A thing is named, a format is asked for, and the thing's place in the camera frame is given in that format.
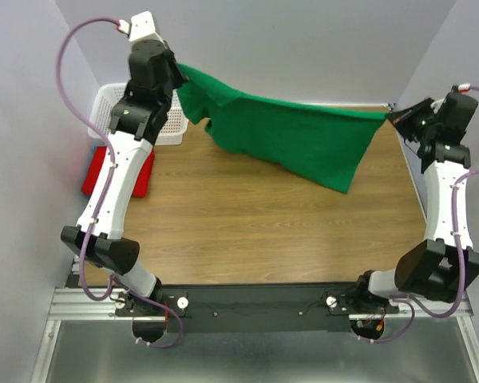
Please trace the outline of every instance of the silver frame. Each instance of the silver frame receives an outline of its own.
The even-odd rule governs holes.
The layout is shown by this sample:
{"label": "silver frame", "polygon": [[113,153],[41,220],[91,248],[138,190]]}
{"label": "silver frame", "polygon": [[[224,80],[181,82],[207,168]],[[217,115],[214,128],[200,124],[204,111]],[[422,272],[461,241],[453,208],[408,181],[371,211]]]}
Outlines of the silver frame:
{"label": "silver frame", "polygon": [[[94,294],[103,294],[105,289],[91,289]],[[112,297],[116,298],[122,289],[115,289]],[[447,304],[442,302],[425,302],[431,310],[444,310]],[[115,315],[115,303],[110,300],[95,302],[87,298],[81,289],[56,289],[48,313],[48,321],[42,336],[41,347],[34,367],[30,383],[46,383],[49,367],[53,360],[57,337],[63,321],[154,321],[162,322],[164,317],[120,318]],[[416,308],[417,317],[425,317],[420,308]],[[479,383],[479,341],[471,320],[472,310],[467,297],[463,298],[460,307],[454,314],[461,331],[463,342],[469,356],[472,369]],[[398,314],[387,314],[388,318],[408,318],[410,310],[401,306]],[[366,318],[364,315],[350,315],[350,319]]]}

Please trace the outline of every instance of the screw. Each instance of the screw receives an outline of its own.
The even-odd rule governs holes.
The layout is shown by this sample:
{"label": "screw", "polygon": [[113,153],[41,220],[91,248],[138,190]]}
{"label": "screw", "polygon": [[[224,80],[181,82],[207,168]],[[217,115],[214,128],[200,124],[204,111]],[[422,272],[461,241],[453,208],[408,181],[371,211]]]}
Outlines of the screw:
{"label": "screw", "polygon": [[126,301],[124,299],[121,299],[120,301],[116,301],[114,306],[118,310],[124,309],[126,306]]}
{"label": "screw", "polygon": [[188,307],[188,300],[186,299],[186,297],[181,297],[177,300],[177,306],[184,310]]}
{"label": "screw", "polygon": [[327,298],[327,306],[331,309],[334,309],[337,306],[337,298],[333,296],[329,296]]}

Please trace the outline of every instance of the robot end effector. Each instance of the robot end effector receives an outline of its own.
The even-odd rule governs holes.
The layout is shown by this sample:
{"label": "robot end effector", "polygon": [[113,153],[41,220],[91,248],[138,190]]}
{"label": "robot end effector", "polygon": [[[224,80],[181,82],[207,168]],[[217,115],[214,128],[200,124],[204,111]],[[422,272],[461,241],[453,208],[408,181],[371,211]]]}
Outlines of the robot end effector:
{"label": "robot end effector", "polygon": [[[475,99],[453,87],[443,100],[428,98],[413,107],[387,114],[404,140],[420,144],[417,155],[428,191],[426,237],[402,256],[395,269],[367,271],[362,275],[358,279],[358,292],[385,299],[410,293],[434,301],[454,301],[459,266],[451,198],[454,182],[470,168],[470,150],[461,145],[461,140],[476,108]],[[465,186],[466,180],[457,192],[457,220],[466,288],[479,275],[479,253],[473,251],[467,228]]]}
{"label": "robot end effector", "polygon": [[188,79],[176,64],[174,53],[156,31],[150,12],[135,15],[131,25],[121,21],[118,28],[128,34],[130,80],[124,96],[112,109],[109,129],[133,134],[154,145],[167,122],[172,93]]}

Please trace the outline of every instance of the metal surface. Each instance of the metal surface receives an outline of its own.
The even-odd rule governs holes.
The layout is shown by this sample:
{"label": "metal surface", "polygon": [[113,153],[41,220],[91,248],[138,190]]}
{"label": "metal surface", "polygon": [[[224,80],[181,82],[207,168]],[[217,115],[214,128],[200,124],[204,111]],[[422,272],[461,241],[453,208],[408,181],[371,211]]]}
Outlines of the metal surface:
{"label": "metal surface", "polygon": [[[105,289],[91,289],[94,294],[103,295]],[[117,299],[122,289],[114,289],[112,298]],[[95,302],[87,298],[81,289],[56,289],[49,309],[50,321],[131,321],[131,317],[117,317],[115,302],[106,299]],[[141,321],[164,321],[165,317],[136,317]]]}
{"label": "metal surface", "polygon": [[457,324],[459,325],[469,359],[472,362],[472,368],[476,379],[479,382],[479,341],[477,340],[476,332],[473,329],[472,319],[458,318]]}
{"label": "metal surface", "polygon": [[60,328],[61,323],[59,321],[48,321],[46,323],[45,332],[42,335],[41,347],[39,348],[38,359],[36,360],[30,383],[46,381]]}
{"label": "metal surface", "polygon": [[[406,319],[387,319],[403,326]],[[181,346],[136,345],[127,322],[64,322],[48,382],[475,382],[456,319],[419,318],[399,341],[327,332],[189,334]]]}
{"label": "metal surface", "polygon": [[[94,294],[102,295],[105,289],[91,289]],[[117,299],[119,293],[124,292],[122,289],[114,289],[112,298]],[[422,299],[422,302],[432,311],[440,312],[449,308],[449,303],[431,302]],[[81,289],[56,289],[53,294],[53,301],[49,310],[49,320],[52,321],[118,321],[130,320],[130,317],[116,317],[115,303],[110,300],[95,302],[87,298]],[[467,297],[463,297],[458,307],[455,317],[469,317],[472,315],[469,301]],[[401,305],[398,314],[387,314],[388,318],[408,318],[410,310],[406,305]],[[415,306],[415,316],[417,318],[426,318],[427,314],[418,306]],[[358,320],[371,317],[371,314],[351,314],[350,320]],[[146,321],[162,321],[160,317],[137,317],[136,319]]]}

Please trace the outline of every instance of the cable connector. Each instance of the cable connector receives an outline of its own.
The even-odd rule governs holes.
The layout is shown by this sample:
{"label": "cable connector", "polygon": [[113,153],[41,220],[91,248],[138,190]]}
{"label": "cable connector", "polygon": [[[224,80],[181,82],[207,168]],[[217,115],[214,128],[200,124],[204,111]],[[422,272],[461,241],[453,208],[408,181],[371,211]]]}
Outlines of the cable connector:
{"label": "cable connector", "polygon": [[457,86],[459,93],[467,93],[470,90],[470,84],[461,84]]}
{"label": "cable connector", "polygon": [[117,26],[117,30],[122,34],[129,36],[131,25],[126,20],[119,20],[119,26]]}

